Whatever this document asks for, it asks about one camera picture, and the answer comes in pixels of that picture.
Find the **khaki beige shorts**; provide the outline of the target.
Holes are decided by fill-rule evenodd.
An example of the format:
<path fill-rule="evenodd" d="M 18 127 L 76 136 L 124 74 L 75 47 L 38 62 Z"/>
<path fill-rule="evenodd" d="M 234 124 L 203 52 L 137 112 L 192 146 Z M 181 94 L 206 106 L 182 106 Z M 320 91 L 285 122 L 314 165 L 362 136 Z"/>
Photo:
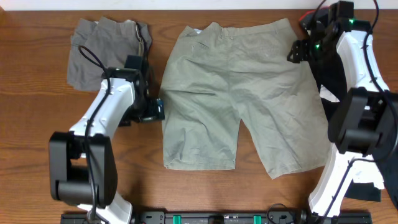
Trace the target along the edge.
<path fill-rule="evenodd" d="M 324 166 L 328 123 L 309 64 L 287 60 L 295 40 L 287 19 L 186 27 L 160 86 L 164 166 L 234 169 L 240 124 L 270 178 Z"/>

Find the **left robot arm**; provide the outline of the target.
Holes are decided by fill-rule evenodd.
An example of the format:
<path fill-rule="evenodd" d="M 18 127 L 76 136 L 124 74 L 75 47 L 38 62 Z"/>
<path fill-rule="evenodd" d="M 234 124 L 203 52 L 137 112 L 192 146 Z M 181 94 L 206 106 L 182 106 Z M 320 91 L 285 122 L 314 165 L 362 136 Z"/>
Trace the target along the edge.
<path fill-rule="evenodd" d="M 84 116 L 49 139 L 50 194 L 88 212 L 69 218 L 71 223 L 134 223 L 132 204 L 117 191 L 111 140 L 120 126 L 163 120 L 164 103 L 149 94 L 150 68 L 143 56 L 128 56 L 122 68 L 109 67 L 102 78 Z"/>

